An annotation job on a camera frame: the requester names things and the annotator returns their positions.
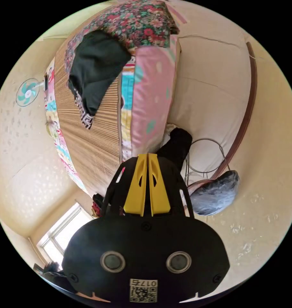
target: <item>clothes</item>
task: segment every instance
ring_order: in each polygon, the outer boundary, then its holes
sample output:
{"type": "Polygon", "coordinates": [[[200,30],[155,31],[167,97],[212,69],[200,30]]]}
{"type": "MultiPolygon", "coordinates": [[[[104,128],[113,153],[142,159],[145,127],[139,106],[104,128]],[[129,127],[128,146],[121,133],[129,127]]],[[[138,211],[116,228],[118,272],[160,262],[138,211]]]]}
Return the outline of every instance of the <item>clothes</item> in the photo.
{"type": "Polygon", "coordinates": [[[98,29],[109,33],[128,50],[139,46],[169,47],[170,35],[179,34],[172,15],[162,1],[135,0],[113,5],[97,15],[68,42],[64,59],[67,74],[83,36],[98,29]]]}
{"type": "Polygon", "coordinates": [[[192,136],[182,128],[175,128],[170,133],[170,140],[158,151],[158,157],[172,161],[181,172],[184,161],[192,144],[192,136]]]}
{"type": "Polygon", "coordinates": [[[87,129],[107,89],[130,59],[126,48],[102,30],[83,37],[76,49],[68,86],[87,129]]]}
{"type": "Polygon", "coordinates": [[[239,183],[238,173],[230,170],[202,185],[190,196],[194,213],[209,216],[223,211],[233,203],[239,183]]]}

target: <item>wall-mounted fan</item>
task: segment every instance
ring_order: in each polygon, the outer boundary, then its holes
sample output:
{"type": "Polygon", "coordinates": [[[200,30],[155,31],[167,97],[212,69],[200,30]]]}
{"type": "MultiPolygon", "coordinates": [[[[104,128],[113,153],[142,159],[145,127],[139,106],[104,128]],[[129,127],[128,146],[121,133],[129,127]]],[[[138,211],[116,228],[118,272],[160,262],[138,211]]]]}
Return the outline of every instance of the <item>wall-mounted fan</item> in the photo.
{"type": "Polygon", "coordinates": [[[39,82],[35,78],[24,81],[16,94],[16,103],[20,107],[26,107],[31,104],[38,96],[41,85],[43,85],[43,82],[39,82]]]}

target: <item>floral blanket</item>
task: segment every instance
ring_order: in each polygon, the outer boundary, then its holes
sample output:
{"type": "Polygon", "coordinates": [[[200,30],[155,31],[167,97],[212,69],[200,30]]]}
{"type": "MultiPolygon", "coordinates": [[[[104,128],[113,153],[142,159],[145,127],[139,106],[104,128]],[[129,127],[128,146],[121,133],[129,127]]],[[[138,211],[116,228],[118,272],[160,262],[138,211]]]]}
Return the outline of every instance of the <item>floral blanket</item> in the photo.
{"type": "Polygon", "coordinates": [[[179,33],[163,1],[136,0],[111,6],[69,41],[64,60],[67,74],[83,36],[98,29],[115,37],[128,50],[139,46],[169,47],[170,35],[179,33]]]}

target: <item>black device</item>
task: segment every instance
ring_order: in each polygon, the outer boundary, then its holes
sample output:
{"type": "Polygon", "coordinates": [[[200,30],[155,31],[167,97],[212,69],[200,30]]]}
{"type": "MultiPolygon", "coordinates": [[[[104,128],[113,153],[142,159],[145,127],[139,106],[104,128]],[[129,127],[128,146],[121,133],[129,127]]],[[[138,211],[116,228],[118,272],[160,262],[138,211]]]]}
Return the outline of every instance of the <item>black device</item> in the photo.
{"type": "Polygon", "coordinates": [[[166,158],[146,154],[122,163],[101,210],[64,252],[63,272],[78,292],[166,305],[213,292],[229,270],[220,236],[194,218],[185,182],[166,158]]]}

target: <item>sticker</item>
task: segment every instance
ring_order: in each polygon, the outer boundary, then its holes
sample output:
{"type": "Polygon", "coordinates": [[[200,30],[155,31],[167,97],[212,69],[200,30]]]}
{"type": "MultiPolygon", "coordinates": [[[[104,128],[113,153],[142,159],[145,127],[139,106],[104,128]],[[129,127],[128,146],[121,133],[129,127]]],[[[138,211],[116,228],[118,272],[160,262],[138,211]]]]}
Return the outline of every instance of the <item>sticker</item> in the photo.
{"type": "Polygon", "coordinates": [[[134,303],[156,303],[157,280],[130,279],[130,301],[134,303]]]}
{"type": "Polygon", "coordinates": [[[120,172],[120,174],[119,174],[119,176],[118,176],[118,178],[117,178],[117,180],[116,180],[116,183],[118,183],[118,182],[120,181],[120,178],[121,178],[121,176],[123,175],[125,169],[126,169],[126,167],[123,167],[123,168],[122,168],[122,170],[121,170],[121,172],[120,172]]]}

